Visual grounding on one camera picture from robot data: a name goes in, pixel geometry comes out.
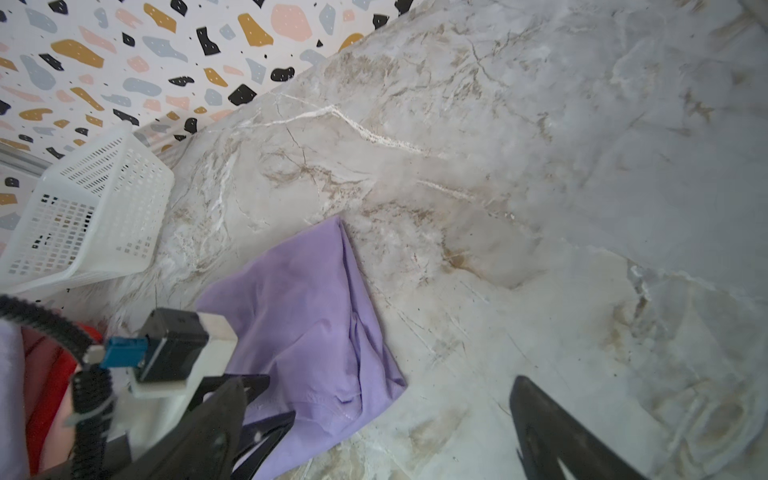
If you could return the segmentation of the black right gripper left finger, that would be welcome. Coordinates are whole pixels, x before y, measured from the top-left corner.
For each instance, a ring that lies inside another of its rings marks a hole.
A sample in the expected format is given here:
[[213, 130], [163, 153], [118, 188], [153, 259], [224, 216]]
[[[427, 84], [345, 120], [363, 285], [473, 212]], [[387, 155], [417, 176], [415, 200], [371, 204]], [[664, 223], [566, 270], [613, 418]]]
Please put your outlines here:
[[227, 479], [232, 472], [246, 399], [246, 387], [239, 377], [205, 380], [177, 426], [113, 477]]

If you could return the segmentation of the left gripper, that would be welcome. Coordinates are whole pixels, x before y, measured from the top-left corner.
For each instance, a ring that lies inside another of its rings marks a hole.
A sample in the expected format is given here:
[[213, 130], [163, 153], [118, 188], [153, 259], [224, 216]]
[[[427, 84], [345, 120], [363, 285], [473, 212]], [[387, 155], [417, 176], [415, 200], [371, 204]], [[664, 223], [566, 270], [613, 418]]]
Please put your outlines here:
[[[264, 374], [235, 375], [246, 387], [246, 407], [270, 386], [270, 377]], [[132, 393], [118, 401], [113, 424], [115, 439], [108, 442], [112, 448], [119, 444], [123, 451], [113, 458], [107, 455], [110, 467], [107, 477], [122, 470], [127, 464], [147, 453], [166, 434], [177, 426], [190, 404], [188, 395], [159, 399], [140, 399]], [[251, 480], [267, 457], [294, 425], [296, 412], [289, 411], [244, 425], [234, 458], [232, 480]]]

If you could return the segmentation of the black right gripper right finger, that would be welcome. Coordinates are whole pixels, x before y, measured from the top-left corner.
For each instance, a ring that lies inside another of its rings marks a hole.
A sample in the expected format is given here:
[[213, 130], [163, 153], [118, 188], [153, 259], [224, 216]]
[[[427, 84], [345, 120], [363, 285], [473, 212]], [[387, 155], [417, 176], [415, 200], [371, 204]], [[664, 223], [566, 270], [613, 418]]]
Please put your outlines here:
[[529, 377], [515, 378], [509, 405], [528, 479], [643, 477]]

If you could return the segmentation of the purple SHINE t-shirt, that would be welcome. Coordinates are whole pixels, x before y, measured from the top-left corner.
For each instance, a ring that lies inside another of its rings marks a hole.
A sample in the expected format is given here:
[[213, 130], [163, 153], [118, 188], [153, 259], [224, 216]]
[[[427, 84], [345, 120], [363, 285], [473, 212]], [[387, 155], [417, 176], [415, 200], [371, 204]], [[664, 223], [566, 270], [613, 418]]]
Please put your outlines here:
[[195, 309], [225, 317], [236, 333], [227, 373], [270, 378], [244, 421], [296, 414], [258, 479], [275, 479], [333, 448], [407, 388], [339, 217], [209, 285]]

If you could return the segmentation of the folded purple t-shirt on stack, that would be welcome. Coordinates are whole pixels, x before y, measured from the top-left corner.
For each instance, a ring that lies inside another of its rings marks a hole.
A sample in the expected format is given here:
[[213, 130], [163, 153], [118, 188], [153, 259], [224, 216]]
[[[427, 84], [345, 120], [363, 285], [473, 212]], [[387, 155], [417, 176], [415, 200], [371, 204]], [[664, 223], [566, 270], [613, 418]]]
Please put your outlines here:
[[20, 328], [1, 321], [1, 478], [28, 479]]

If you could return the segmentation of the folded red t-shirt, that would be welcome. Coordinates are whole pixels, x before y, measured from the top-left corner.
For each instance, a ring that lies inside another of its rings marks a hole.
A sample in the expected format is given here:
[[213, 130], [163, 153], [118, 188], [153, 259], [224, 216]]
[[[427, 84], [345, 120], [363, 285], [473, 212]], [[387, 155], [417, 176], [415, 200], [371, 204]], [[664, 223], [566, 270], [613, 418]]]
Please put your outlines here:
[[66, 420], [73, 413], [70, 380], [79, 366], [54, 340], [26, 327], [21, 332], [25, 437], [30, 474], [35, 476], [71, 455], [75, 430]]

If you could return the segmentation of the white plastic laundry basket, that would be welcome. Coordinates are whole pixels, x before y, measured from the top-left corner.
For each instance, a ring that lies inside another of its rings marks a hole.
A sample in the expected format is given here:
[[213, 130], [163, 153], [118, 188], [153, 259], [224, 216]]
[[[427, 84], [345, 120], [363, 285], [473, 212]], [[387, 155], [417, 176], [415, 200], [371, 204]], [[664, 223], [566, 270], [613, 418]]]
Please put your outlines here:
[[123, 122], [49, 167], [1, 256], [1, 290], [58, 292], [152, 261], [175, 179]]

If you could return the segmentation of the left corner aluminium post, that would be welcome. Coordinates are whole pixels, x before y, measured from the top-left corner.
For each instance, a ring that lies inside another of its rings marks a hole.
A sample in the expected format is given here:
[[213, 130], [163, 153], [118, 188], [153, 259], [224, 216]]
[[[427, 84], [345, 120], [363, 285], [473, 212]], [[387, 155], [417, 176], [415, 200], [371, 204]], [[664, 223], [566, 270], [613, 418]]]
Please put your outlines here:
[[51, 166], [46, 160], [3, 143], [0, 144], [0, 158], [3, 166], [37, 178]]

